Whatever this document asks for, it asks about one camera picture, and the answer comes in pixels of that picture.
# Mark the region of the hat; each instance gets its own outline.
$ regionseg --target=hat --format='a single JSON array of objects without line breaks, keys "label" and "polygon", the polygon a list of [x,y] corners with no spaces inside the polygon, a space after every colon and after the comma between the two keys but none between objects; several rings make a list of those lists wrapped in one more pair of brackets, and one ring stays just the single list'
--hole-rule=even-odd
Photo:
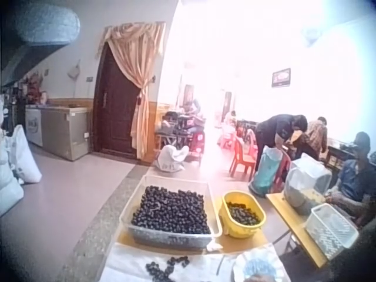
[{"label": "hat", "polygon": [[356,145],[359,149],[370,149],[370,136],[365,132],[359,132],[355,137],[354,145]]}]

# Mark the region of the plastic chair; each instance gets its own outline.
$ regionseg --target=plastic chair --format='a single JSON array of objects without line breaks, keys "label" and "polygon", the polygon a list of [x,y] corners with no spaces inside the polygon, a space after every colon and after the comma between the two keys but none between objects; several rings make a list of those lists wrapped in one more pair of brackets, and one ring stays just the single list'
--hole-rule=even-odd
[{"label": "plastic chair", "polygon": [[250,155],[251,157],[254,157],[256,158],[257,157],[257,152],[258,152],[258,147],[257,147],[257,143],[256,143],[256,135],[254,134],[253,130],[252,129],[249,129],[247,134],[250,136],[250,139],[251,139],[251,144],[249,146],[249,151],[248,151],[248,155]]},{"label": "plastic chair", "polygon": [[249,177],[249,180],[252,179],[252,175],[254,172],[254,167],[256,165],[256,161],[252,156],[244,155],[243,154],[243,145],[244,142],[241,138],[235,137],[235,155],[233,162],[230,166],[230,176],[234,177],[234,173],[236,171],[237,165],[243,165],[244,166],[244,173],[247,173],[248,168],[251,167],[251,175]]},{"label": "plastic chair", "polygon": [[228,142],[231,142],[231,148],[230,150],[233,150],[234,149],[234,143],[235,143],[235,135],[236,135],[236,132],[235,130],[226,130],[228,128],[226,127],[223,127],[222,128],[222,135],[220,137],[220,147],[222,149],[224,149],[224,145]]},{"label": "plastic chair", "polygon": [[274,185],[271,189],[271,193],[282,192],[282,190],[283,190],[282,172],[285,171],[285,170],[289,170],[290,165],[291,165],[291,159],[290,159],[289,155],[284,150],[281,150],[281,151],[282,151],[283,157],[281,159],[280,166],[278,167],[276,176],[274,177],[274,182],[273,182]]}]

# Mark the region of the white plastic basket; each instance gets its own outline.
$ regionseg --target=white plastic basket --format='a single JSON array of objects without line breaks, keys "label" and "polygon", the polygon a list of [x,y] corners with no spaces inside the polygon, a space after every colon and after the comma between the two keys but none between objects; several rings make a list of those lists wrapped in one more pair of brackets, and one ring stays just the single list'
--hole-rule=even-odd
[{"label": "white plastic basket", "polygon": [[312,209],[305,229],[329,260],[350,248],[359,235],[358,230],[329,204]]}]

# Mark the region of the yellow plastic bowl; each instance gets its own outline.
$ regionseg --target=yellow plastic bowl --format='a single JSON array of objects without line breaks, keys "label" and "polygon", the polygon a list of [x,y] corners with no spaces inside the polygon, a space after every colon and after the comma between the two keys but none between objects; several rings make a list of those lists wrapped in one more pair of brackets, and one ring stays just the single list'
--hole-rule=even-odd
[{"label": "yellow plastic bowl", "polygon": [[[258,216],[260,223],[253,226],[247,226],[236,222],[230,215],[229,208],[227,207],[228,202],[245,204],[248,209],[251,209],[252,212]],[[231,191],[226,193],[222,197],[221,209],[219,213],[220,217],[222,218],[224,231],[234,238],[242,239],[251,237],[266,221],[265,212],[261,208],[256,198],[251,194],[242,191]]]}]

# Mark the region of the white container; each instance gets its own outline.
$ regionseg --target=white container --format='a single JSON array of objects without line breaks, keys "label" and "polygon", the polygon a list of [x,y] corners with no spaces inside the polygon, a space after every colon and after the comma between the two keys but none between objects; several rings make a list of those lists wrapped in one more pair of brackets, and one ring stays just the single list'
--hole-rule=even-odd
[{"label": "white container", "polygon": [[[204,196],[204,209],[207,215],[207,225],[211,234],[183,234],[166,231],[151,230],[132,225],[133,213],[139,208],[142,195],[148,186],[164,187],[169,191],[191,191]],[[172,179],[168,177],[144,175],[127,202],[120,222],[124,231],[129,232],[134,240],[140,244],[154,247],[166,247],[179,250],[203,250],[212,239],[222,235],[222,225],[209,184],[206,182]]]},{"label": "white container", "polygon": [[290,170],[295,167],[305,172],[304,179],[299,179],[300,190],[303,186],[321,194],[328,190],[332,174],[322,163],[303,153],[300,159],[291,162]]},{"label": "white container", "polygon": [[305,229],[329,260],[350,248],[359,236],[354,225],[329,204],[312,209]]},{"label": "white container", "polygon": [[284,187],[285,198],[297,213],[308,216],[313,207],[325,202],[323,194],[330,180],[330,170],[303,154],[301,159],[291,162]]}]

